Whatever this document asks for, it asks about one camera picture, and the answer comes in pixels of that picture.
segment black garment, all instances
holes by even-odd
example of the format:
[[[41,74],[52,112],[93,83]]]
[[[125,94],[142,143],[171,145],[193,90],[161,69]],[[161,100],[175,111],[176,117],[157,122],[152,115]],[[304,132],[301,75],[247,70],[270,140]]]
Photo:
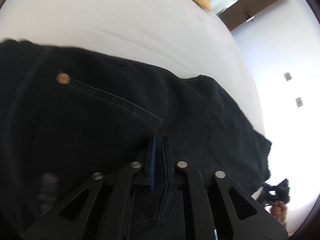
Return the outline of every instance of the black garment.
[[[70,84],[56,81],[61,72]],[[207,76],[181,79],[84,49],[6,41],[0,93],[0,208],[19,232],[41,215],[44,174],[59,177],[59,187],[47,189],[57,190],[59,201],[94,172],[135,160],[150,136],[168,136],[183,160],[201,171],[225,171],[249,194],[270,176],[271,143]],[[158,204],[150,206],[140,224],[154,225]]]

